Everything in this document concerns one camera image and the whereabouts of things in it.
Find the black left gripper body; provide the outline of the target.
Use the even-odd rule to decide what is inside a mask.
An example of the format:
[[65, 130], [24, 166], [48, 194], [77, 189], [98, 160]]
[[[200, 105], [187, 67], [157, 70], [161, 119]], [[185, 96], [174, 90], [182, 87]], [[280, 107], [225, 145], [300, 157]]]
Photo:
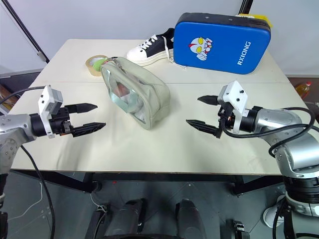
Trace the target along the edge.
[[72, 132], [73, 126], [69, 115], [74, 113], [74, 110], [74, 106], [64, 106], [56, 114], [51, 115], [49, 122], [54, 134], [65, 135]]

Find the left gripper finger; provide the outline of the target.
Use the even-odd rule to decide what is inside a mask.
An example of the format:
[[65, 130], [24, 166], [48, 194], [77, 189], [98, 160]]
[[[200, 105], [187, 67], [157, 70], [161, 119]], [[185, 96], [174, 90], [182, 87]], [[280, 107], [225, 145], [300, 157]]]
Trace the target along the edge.
[[67, 114], [86, 113], [86, 112], [89, 112], [89, 111], [94, 110], [96, 108], [97, 108], [96, 105], [90, 104], [90, 103], [80, 103], [80, 104], [72, 104], [72, 105], [65, 106], [65, 110], [66, 110]]
[[73, 127], [71, 129], [71, 134], [73, 137], [79, 137], [79, 136], [94, 133], [105, 126], [106, 126], [106, 123], [101, 123], [101, 122], [87, 123], [79, 127]]

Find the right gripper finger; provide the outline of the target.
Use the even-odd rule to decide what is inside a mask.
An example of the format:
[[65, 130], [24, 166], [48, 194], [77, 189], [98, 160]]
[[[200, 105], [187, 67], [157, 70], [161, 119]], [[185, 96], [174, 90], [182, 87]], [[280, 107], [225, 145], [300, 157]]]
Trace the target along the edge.
[[219, 128], [212, 125], [208, 125], [204, 121], [187, 119], [186, 122], [198, 131], [205, 132], [213, 136], [219, 136]]
[[219, 105], [218, 96], [205, 95], [197, 98], [197, 100], [209, 105]]

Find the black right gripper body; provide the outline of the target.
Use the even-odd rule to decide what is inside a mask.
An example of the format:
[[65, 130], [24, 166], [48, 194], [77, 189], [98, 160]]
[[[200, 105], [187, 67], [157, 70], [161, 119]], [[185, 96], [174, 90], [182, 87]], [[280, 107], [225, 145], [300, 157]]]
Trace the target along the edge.
[[232, 130], [234, 128], [234, 123], [235, 123], [235, 115], [233, 113], [233, 106], [230, 103], [224, 103], [219, 112], [218, 112], [218, 116], [219, 116], [219, 126], [218, 126], [218, 130], [216, 133], [216, 138], [220, 138], [222, 133], [223, 133], [223, 129], [229, 129]]

